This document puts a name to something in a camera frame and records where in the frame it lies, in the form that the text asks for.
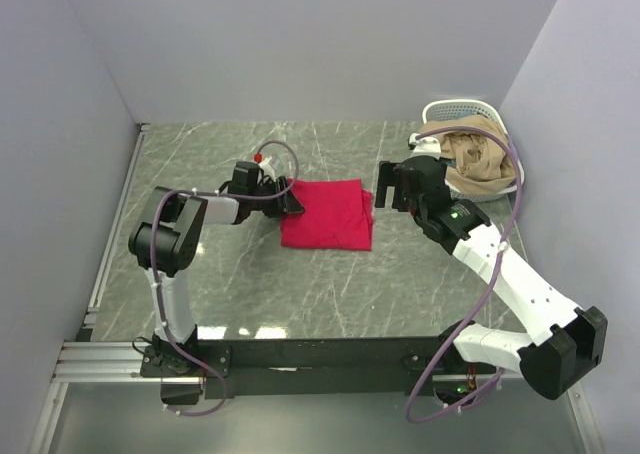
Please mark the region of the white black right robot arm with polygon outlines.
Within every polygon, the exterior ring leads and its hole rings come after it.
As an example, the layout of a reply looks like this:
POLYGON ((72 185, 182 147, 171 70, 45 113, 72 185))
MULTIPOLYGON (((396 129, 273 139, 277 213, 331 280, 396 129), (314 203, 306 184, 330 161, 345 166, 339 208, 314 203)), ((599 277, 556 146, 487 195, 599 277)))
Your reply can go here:
POLYGON ((445 167, 429 156, 379 165, 375 205, 384 207, 392 189, 393 209, 411 214, 431 241, 487 284, 489 294, 510 308, 524 327, 514 333, 489 329, 469 313, 448 334, 427 364, 423 379, 440 364, 460 373, 487 364, 520 373, 542 397, 555 400, 602 360, 608 321, 545 281, 509 244, 489 216, 467 199, 455 199, 445 184, 445 167))

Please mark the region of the red t-shirt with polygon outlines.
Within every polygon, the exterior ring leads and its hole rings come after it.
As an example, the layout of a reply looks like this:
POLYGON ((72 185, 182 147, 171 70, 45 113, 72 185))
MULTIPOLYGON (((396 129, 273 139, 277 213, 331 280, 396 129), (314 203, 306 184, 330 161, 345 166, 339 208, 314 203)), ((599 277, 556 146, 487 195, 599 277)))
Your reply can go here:
POLYGON ((293 194, 304 207, 281 221, 281 246, 294 249, 370 251, 373 246, 372 193, 359 179, 301 181, 293 194))

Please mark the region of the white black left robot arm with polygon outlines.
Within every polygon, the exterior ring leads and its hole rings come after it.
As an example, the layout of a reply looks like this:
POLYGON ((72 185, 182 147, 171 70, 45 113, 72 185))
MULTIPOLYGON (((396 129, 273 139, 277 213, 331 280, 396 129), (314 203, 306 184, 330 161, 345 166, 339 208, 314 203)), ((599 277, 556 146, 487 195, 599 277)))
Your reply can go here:
POLYGON ((153 189, 129 235, 128 249, 149 282, 156 326, 144 360, 186 376, 201 367, 198 327, 188 300, 187 269, 207 224, 239 225, 252 213, 281 219, 305 208, 293 193, 297 179, 278 176, 277 158, 239 161, 218 189, 153 189))

